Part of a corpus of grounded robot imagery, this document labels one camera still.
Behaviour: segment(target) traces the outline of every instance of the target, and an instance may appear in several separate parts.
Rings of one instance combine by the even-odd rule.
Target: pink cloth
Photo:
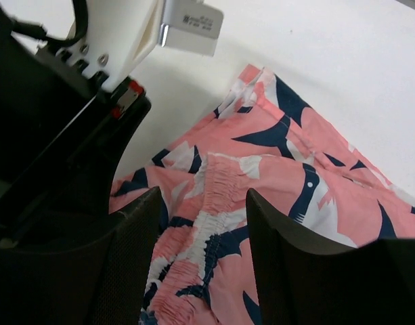
[[[415,237],[415,208],[268,69],[248,66],[225,101],[152,162],[116,181],[111,212],[160,186],[162,235],[140,324],[260,324],[245,196],[337,242]]]

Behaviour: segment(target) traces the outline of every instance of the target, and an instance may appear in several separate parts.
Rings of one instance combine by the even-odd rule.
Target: pink fabric with navy pattern
[[[224,102],[143,169],[116,181],[111,212],[162,192],[140,324],[260,324],[245,196],[256,189],[349,246],[415,237],[415,207],[268,69],[248,66]]]

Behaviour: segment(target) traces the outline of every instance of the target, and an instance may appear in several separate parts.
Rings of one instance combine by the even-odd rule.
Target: wire
[[[72,0],[76,32],[71,39],[56,39],[48,36],[46,29],[36,23],[22,22],[13,19],[12,31],[21,35],[32,37],[40,41],[47,41],[49,45],[56,47],[70,47],[81,40],[88,29],[87,0]]]

